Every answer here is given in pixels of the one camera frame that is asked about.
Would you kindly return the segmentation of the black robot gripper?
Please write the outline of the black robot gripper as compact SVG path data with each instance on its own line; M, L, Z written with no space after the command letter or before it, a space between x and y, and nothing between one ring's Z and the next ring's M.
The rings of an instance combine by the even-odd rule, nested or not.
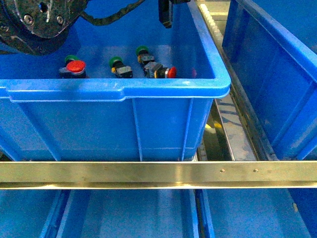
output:
M86 0L2 0L0 53L54 53L87 5Z

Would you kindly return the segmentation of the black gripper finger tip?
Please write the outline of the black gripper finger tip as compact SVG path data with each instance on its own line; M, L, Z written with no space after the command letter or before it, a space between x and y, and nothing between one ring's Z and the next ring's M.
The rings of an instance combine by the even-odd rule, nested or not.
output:
M172 2L169 0L158 0L158 17L165 28L172 27Z

